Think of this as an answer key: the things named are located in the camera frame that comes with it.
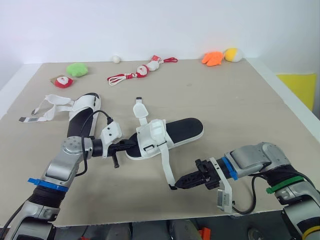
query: slipper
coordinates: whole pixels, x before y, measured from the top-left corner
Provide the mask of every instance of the slipper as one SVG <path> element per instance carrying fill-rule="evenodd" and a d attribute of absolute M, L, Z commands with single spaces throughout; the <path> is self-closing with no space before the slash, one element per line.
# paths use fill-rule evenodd
<path fill-rule="evenodd" d="M 46 95 L 39 107 L 31 112 L 35 115 L 40 110 L 42 104 L 48 101 L 53 105 L 51 109 L 44 113 L 41 117 L 20 117 L 22 123 L 46 122 L 54 119 L 59 112 L 69 112 L 69 128 L 67 137 L 70 136 L 93 136 L 95 133 L 98 113 L 90 117 L 82 132 L 81 128 L 86 119 L 96 110 L 100 110 L 101 99 L 97 93 L 91 92 L 82 95 L 77 100 L 72 100 L 69 97 L 58 96 L 54 94 Z"/>
<path fill-rule="evenodd" d="M 172 190 L 177 189 L 170 167 L 169 149 L 199 139 L 204 134 L 203 124 L 196 118 L 185 118 L 170 123 L 166 123 L 166 120 L 155 119 L 148 123 L 146 117 L 149 113 L 141 97 L 136 98 L 133 112 L 139 119 L 140 126 L 129 139 L 136 142 L 137 145 L 126 150 L 126 156 L 132 160 L 142 160 L 161 154 L 162 166 L 169 187 Z"/>

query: blue ring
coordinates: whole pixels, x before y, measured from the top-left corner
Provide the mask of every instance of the blue ring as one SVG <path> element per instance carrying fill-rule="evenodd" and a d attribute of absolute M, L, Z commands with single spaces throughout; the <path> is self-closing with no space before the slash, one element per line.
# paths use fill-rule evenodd
<path fill-rule="evenodd" d="M 58 190 L 58 191 L 62 191 L 62 192 L 68 192 L 69 188 L 66 186 L 60 186 L 48 181 L 43 181 L 41 179 L 34 179 L 34 178 L 29 178 L 28 179 L 29 183 L 32 183 L 36 186 L 42 186 L 42 187 L 46 187 L 46 188 L 50 188 L 50 189 L 54 189 L 54 190 Z"/>
<path fill-rule="evenodd" d="M 224 162 L 224 164 L 226 165 L 226 168 L 229 170 L 230 176 L 234 179 L 234 180 L 238 180 L 238 175 L 237 172 L 233 169 L 233 167 L 230 165 L 229 160 L 223 156 L 222 160 Z"/>

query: orange plush toy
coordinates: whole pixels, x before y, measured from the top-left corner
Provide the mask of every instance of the orange plush toy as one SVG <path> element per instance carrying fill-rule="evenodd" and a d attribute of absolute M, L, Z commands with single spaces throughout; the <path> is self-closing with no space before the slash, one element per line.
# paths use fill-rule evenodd
<path fill-rule="evenodd" d="M 201 62 L 211 67 L 211 66 L 220 65 L 223 59 L 224 59 L 224 54 L 222 52 L 212 51 L 212 52 L 206 53 Z"/>

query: red object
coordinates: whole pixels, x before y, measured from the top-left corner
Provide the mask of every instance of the red object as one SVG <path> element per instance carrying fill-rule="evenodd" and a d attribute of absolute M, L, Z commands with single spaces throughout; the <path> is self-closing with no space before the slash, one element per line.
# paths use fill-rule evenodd
<path fill-rule="evenodd" d="M 160 62 L 161 58 L 156 55 L 153 55 L 150 62 L 152 62 L 152 61 Z M 176 63 L 176 62 L 178 62 L 178 59 L 176 59 L 175 57 L 170 57 L 170 58 L 163 60 L 163 63 Z M 107 81 L 109 82 L 110 86 L 114 86 L 123 80 L 133 79 L 133 78 L 144 78 L 148 75 L 148 73 L 149 73 L 148 66 L 141 65 L 137 68 L 136 73 L 122 73 L 122 74 L 118 74 L 115 76 L 110 76 L 107 78 Z"/>
<path fill-rule="evenodd" d="M 157 61 L 157 62 L 159 62 L 160 60 L 161 60 L 161 58 L 160 58 L 159 56 L 153 55 L 152 58 L 151 58 L 151 60 L 150 60 L 150 62 L 151 62 L 151 61 Z"/>
<path fill-rule="evenodd" d="M 65 89 L 67 87 L 70 87 L 73 82 L 74 81 L 70 77 L 68 77 L 68 82 L 66 84 L 63 84 L 63 83 L 59 82 L 58 79 L 56 79 L 54 81 L 54 85 L 58 88 Z"/>
<path fill-rule="evenodd" d="M 163 62 L 164 63 L 177 63 L 178 59 L 176 59 L 175 57 L 170 57 L 170 58 L 163 60 Z"/>
<path fill-rule="evenodd" d="M 210 240 L 211 229 L 204 227 L 201 230 L 199 230 L 199 234 L 201 235 L 202 240 Z"/>

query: yellow object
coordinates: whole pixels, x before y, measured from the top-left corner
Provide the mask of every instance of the yellow object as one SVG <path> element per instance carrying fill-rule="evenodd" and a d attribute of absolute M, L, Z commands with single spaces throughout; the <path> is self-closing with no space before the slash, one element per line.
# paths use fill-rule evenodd
<path fill-rule="evenodd" d="M 238 48 L 228 48 L 224 52 L 224 59 L 228 62 L 239 62 L 243 58 L 243 53 Z"/>
<path fill-rule="evenodd" d="M 305 231 L 304 234 L 302 235 L 302 240 L 305 240 L 309 234 L 312 234 L 316 231 L 320 231 L 320 226 L 313 226 L 309 228 L 307 231 Z"/>
<path fill-rule="evenodd" d="M 279 74 L 277 77 L 312 111 L 315 101 L 316 74 Z"/>
<path fill-rule="evenodd" d="M 224 54 L 222 52 L 213 51 L 213 52 L 206 53 L 201 62 L 211 67 L 211 66 L 220 65 L 223 59 L 224 59 Z"/>

